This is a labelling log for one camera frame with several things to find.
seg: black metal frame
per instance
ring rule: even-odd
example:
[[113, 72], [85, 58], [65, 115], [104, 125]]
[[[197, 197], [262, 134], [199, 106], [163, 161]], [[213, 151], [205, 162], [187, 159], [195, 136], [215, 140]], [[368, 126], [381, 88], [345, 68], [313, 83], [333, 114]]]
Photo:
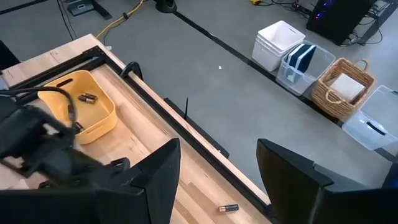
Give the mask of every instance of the black metal frame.
[[14, 7], [11, 7], [9, 9], [5, 9], [5, 10], [0, 11], [0, 15], [3, 15], [3, 14], [8, 13], [8, 12], [13, 12], [13, 11], [16, 11], [16, 10], [20, 10], [20, 9], [25, 8], [25, 7], [33, 6], [33, 5], [37, 4], [37, 3], [41, 3], [41, 2], [45, 2], [45, 1], [48, 1], [48, 0], [33, 0], [33, 1], [25, 3], [25, 4], [20, 4], [19, 6], [14, 6]]
[[[98, 46], [93, 47], [81, 55], [78, 55], [66, 62], [63, 62], [47, 71], [36, 76], [26, 79], [14, 86], [10, 86], [10, 90], [21, 88], [30, 88], [42, 85], [48, 82], [50, 78], [56, 77], [61, 73], [75, 70], [94, 70], [102, 65], [107, 65], [116, 74], [120, 76], [122, 68], [117, 65], [108, 55]], [[132, 67], [132, 70], [139, 71], [138, 63]], [[181, 135], [201, 156], [203, 156], [230, 184], [232, 184], [246, 199], [250, 201], [262, 214], [269, 216], [271, 214], [271, 206], [262, 201], [245, 183], [237, 178], [223, 163], [221, 163], [200, 141], [198, 141], [184, 126], [182, 126], [167, 110], [163, 108], [153, 97], [150, 96], [138, 83], [136, 83], [127, 73], [123, 73], [120, 77], [134, 90], [146, 103], [155, 110], [166, 122]], [[20, 103], [26, 104], [37, 99], [37, 94], [27, 94], [21, 96], [18, 100]]]
[[224, 149], [223, 146], [218, 144], [216, 140], [214, 140], [205, 130], [203, 130], [199, 125], [197, 125], [186, 113], [184, 113], [176, 104], [173, 103], [169, 98], [163, 99], [175, 112], [180, 115], [190, 126], [192, 126], [201, 136], [203, 136], [214, 148], [217, 149], [219, 153], [221, 153], [225, 158], [228, 159], [229, 152]]
[[104, 19], [112, 19], [112, 15], [104, 8], [102, 7], [98, 2], [95, 0], [91, 0], [91, 3], [94, 7], [94, 10], [98, 12], [99, 15], [104, 17]]
[[358, 41], [358, 44], [365, 46], [366, 42], [374, 35], [377, 33], [377, 31], [380, 29], [380, 27], [383, 25], [384, 22], [387, 21], [388, 18], [392, 15], [392, 13], [395, 12], [395, 10], [398, 7], [398, 1], [397, 0], [383, 0], [386, 3], [389, 3], [389, 5], [386, 7], [386, 9], [382, 12], [380, 16], [377, 16], [374, 18], [376, 21], [373, 22], [373, 24], [368, 28], [368, 30], [363, 34], [362, 38]]

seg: gray concrete floor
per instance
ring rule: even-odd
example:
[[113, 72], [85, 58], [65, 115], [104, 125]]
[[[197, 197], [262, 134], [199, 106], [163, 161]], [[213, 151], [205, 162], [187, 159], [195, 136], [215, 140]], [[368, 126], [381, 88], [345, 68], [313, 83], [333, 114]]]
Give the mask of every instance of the gray concrete floor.
[[[117, 18], [137, 0], [100, 1]], [[254, 7], [245, 0], [178, 1], [178, 11], [250, 57], [256, 32], [284, 20], [337, 57], [368, 58], [378, 84], [398, 88], [394, 30], [397, 14], [381, 28], [382, 43], [338, 47], [305, 29], [285, 9]], [[107, 44], [125, 63], [141, 64], [144, 79], [160, 96], [183, 108], [231, 154], [230, 161], [264, 190], [256, 162], [257, 138], [267, 138], [370, 187], [380, 187], [391, 163], [368, 151], [338, 126], [172, 14], [146, 2], [115, 28]], [[78, 36], [97, 34], [109, 21], [95, 12], [71, 17]], [[0, 39], [26, 60], [70, 41], [55, 1], [0, 16]]]

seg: wooden table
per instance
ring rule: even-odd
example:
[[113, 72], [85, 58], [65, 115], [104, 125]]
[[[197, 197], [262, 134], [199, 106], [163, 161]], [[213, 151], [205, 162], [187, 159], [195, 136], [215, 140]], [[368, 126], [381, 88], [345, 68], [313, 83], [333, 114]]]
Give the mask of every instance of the wooden table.
[[[32, 58], [14, 67], [4, 70], [9, 86], [20, 83], [40, 72], [48, 70], [83, 51], [100, 46], [120, 67], [125, 65], [99, 42], [94, 36], [87, 35], [65, 44], [47, 53]], [[108, 134], [91, 144], [78, 146], [89, 156], [109, 163], [121, 157], [127, 157], [131, 164], [139, 162], [171, 138], [179, 138], [182, 158], [180, 182], [175, 198], [171, 223], [270, 223], [241, 193], [236, 190], [213, 166], [192, 148], [159, 114], [157, 114], [135, 91], [127, 86], [110, 68], [103, 65], [91, 71], [97, 82], [114, 101], [118, 114], [118, 124]], [[163, 101], [137, 76], [132, 77], [167, 110], [186, 130], [197, 138], [222, 164], [254, 192], [266, 204], [268, 197], [243, 175], [229, 160], [223, 157], [204, 137], [196, 132], [167, 103]], [[36, 100], [38, 106], [43, 102]], [[34, 174], [29, 179], [11, 172], [1, 166], [0, 189], [37, 188], [44, 177]], [[219, 213], [218, 206], [239, 204], [239, 211]]]

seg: basket handle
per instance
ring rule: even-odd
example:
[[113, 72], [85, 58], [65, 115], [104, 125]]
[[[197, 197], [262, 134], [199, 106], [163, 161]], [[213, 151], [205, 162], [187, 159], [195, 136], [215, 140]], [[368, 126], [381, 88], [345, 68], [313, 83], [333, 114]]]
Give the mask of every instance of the basket handle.
[[363, 70], [366, 72], [368, 70], [368, 68], [369, 68], [368, 60], [362, 58], [362, 59], [357, 60], [354, 64], [357, 64], [358, 62], [365, 63], [365, 67], [363, 68]]
[[338, 101], [331, 101], [331, 100], [329, 100], [329, 94], [331, 93], [331, 90], [328, 90], [327, 92], [326, 92], [326, 95], [325, 95], [325, 98], [326, 98], [326, 100], [329, 102], [329, 103], [332, 103], [332, 104], [340, 104], [341, 102], [343, 102], [342, 100], [338, 100]]

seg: white storage bin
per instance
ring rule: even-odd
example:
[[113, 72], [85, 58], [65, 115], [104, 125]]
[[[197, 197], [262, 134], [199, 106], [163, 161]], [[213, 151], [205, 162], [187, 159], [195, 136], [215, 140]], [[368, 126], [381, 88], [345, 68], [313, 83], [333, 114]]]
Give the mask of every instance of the white storage bin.
[[292, 46], [291, 48], [286, 49], [286, 50], [284, 50], [284, 51], [281, 52], [281, 51], [279, 51], [279, 49], [275, 48], [274, 46], [272, 46], [271, 44], [269, 44], [268, 42], [266, 42], [263, 38], [261, 38], [260, 35], [257, 35], [256, 40], [258, 40], [258, 41], [259, 41], [260, 43], [262, 43], [263, 45], [267, 46], [267, 48], [270, 49], [270, 50], [272, 50], [273, 52], [275, 52], [275, 53], [277, 53], [277, 54], [283, 54], [283, 55], [285, 55], [287, 52], [290, 52], [290, 50], [296, 46], [296, 45], [294, 45], [294, 46]]
[[276, 22], [260, 30], [258, 36], [281, 53], [291, 49], [305, 38], [303, 33], [284, 21]]
[[271, 48], [256, 39], [251, 57], [263, 66], [268, 72], [272, 72], [280, 65], [284, 55], [273, 51]]
[[[302, 43], [315, 45], [309, 41], [303, 41]], [[333, 54], [317, 45], [315, 46], [315, 52], [305, 73], [291, 67], [286, 62], [289, 54], [286, 54], [282, 59], [276, 81], [297, 96], [302, 95], [336, 60]]]
[[398, 146], [398, 92], [379, 86], [343, 130], [369, 150]]

